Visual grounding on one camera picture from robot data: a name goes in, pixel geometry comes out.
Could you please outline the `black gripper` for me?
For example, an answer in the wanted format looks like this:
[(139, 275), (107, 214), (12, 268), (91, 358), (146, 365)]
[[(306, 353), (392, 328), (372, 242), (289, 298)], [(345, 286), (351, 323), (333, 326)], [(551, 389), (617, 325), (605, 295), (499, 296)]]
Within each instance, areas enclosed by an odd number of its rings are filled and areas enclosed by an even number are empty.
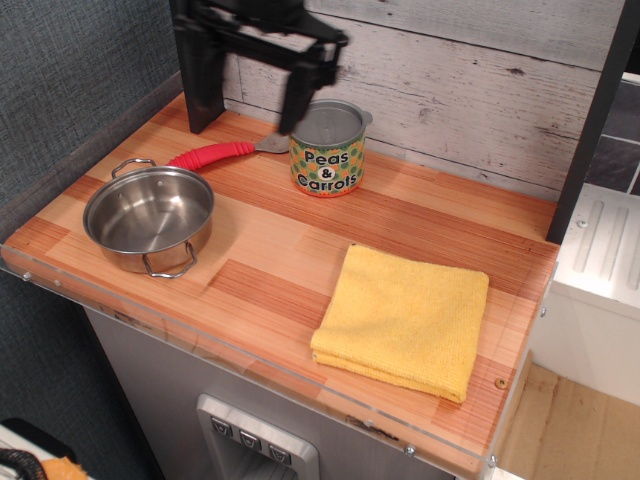
[(346, 34), (302, 1), (197, 1), (197, 8), (197, 21), (214, 41), (203, 31), (174, 28), (188, 117), (218, 118), (225, 111), (224, 65), (233, 53), (291, 72), (278, 127), (291, 134), (323, 83), (336, 81)]

